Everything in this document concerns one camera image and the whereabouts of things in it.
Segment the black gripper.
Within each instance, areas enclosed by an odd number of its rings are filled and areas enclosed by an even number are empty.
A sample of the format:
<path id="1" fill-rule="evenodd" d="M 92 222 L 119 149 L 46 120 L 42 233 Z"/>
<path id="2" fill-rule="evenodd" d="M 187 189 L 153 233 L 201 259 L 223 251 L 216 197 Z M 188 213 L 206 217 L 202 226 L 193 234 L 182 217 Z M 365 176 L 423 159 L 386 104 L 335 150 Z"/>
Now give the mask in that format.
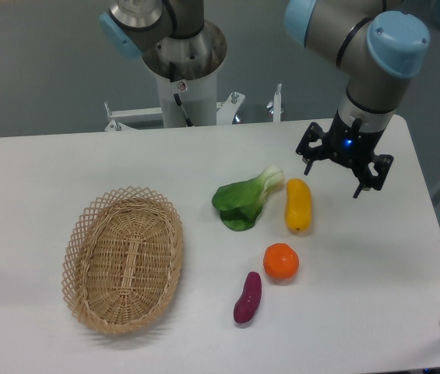
<path id="1" fill-rule="evenodd" d="M 381 191 L 392 167 L 394 157 L 389 154 L 375 154 L 375 148 L 385 130 L 366 131 L 368 123 L 360 118 L 344 121 L 344 115 L 336 113 L 326 133 L 317 122 L 311 122 L 296 148 L 306 164 L 304 175 L 308 175 L 315 161 L 330 158 L 350 168 L 358 180 L 353 198 L 362 191 Z"/>

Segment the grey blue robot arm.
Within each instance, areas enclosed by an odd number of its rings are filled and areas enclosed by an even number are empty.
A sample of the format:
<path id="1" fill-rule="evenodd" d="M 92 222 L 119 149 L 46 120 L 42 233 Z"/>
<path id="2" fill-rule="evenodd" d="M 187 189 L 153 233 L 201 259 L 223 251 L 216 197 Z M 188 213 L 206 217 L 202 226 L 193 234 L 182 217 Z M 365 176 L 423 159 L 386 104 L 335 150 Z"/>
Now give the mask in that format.
<path id="1" fill-rule="evenodd" d="M 229 123 L 216 104 L 216 75 L 227 55 L 223 32 L 201 1 L 114 1 L 100 16 L 107 39 L 154 74 L 164 125 Z M 287 34 L 350 78 L 327 131 L 311 124 L 297 146 L 307 165 L 331 160 L 349 168 L 358 189 L 380 190 L 393 158 L 375 148 L 419 73 L 428 28 L 395 1 L 291 1 Z"/>

